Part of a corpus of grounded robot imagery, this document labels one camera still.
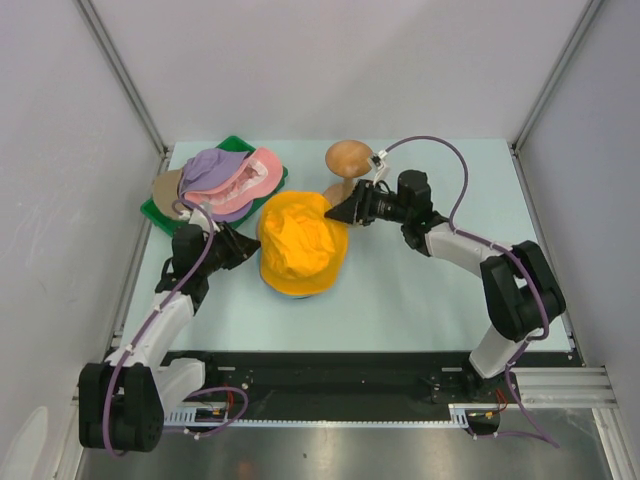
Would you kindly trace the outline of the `orange hat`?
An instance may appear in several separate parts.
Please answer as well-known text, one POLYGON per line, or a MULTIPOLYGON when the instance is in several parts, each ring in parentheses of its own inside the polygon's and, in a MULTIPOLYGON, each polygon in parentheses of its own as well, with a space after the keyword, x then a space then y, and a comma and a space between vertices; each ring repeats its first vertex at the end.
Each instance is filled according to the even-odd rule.
POLYGON ((347 227, 325 217, 320 193, 285 191, 271 197, 258 222, 260 275, 290 297, 322 294, 335 284, 349 246, 347 227))

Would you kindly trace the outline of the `pink hat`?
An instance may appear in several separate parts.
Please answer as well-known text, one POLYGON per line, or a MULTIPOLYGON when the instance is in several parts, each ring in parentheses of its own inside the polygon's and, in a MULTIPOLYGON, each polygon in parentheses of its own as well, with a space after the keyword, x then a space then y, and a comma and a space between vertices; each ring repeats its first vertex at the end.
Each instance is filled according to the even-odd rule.
POLYGON ((267 148, 206 149, 183 167, 179 193, 192 203, 208 204, 213 214, 229 215, 272 193, 283 175, 281 161, 267 148))

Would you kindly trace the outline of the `lavender purple hat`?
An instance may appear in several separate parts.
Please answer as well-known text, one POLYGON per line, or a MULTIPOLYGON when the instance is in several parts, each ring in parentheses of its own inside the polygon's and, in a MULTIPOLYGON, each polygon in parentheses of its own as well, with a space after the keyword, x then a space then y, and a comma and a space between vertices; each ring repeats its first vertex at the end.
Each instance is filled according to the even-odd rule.
POLYGON ((203 150, 183 167, 179 197, 210 209, 215 221, 228 223, 243 218, 251 209, 257 187, 268 169, 250 152, 218 148, 203 150))

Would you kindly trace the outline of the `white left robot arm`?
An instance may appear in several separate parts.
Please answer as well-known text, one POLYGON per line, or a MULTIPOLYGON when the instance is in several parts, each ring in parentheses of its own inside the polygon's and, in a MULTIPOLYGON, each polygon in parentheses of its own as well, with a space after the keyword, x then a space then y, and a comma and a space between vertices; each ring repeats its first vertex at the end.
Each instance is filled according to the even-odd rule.
POLYGON ((161 366, 169 348, 195 317, 209 278, 249 260, 260 243, 226 223, 188 223, 172 238, 148 317, 126 344, 100 363, 88 363, 78 381, 79 442, 118 455, 150 452, 159 443, 166 414, 192 394, 202 400, 221 387, 220 374, 194 358, 161 366))

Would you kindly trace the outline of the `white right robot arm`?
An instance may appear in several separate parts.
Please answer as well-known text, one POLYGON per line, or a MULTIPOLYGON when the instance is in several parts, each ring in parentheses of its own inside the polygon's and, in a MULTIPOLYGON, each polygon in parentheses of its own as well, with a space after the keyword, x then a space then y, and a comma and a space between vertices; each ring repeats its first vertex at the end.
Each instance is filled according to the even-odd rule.
POLYGON ((537 243, 504 246, 454 227, 434 209, 428 177, 421 171, 402 172, 395 191, 383 182, 360 180, 325 216, 356 226, 377 219, 395 222, 411 249, 481 280, 491 325, 453 384, 473 401, 493 394, 505 369, 528 344, 546 338, 552 321, 566 310, 564 294, 537 243))

